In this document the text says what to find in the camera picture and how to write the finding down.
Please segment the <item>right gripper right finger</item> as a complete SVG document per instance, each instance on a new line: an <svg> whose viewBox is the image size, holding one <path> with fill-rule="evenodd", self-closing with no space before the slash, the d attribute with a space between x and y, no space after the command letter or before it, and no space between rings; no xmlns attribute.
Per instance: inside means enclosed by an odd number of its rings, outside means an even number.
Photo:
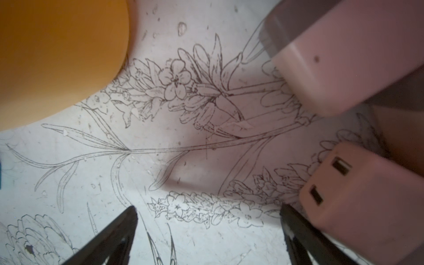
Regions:
<svg viewBox="0 0 424 265"><path fill-rule="evenodd" d="M311 258L319 265L356 264L291 205L281 206L280 222L291 264L311 265Z"/></svg>

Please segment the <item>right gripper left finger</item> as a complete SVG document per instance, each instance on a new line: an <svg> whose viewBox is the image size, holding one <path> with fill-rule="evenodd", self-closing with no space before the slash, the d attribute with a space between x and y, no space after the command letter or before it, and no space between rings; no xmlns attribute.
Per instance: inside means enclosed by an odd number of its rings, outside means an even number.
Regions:
<svg viewBox="0 0 424 265"><path fill-rule="evenodd" d="M127 265L137 225L136 207L130 206L64 264Z"/></svg>

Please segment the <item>yellow storage tray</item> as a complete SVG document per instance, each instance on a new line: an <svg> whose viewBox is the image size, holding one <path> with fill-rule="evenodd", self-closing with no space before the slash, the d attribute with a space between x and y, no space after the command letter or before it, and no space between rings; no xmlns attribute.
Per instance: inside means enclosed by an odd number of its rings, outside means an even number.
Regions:
<svg viewBox="0 0 424 265"><path fill-rule="evenodd" d="M54 115L116 77L127 1L1 2L1 129Z"/></svg>

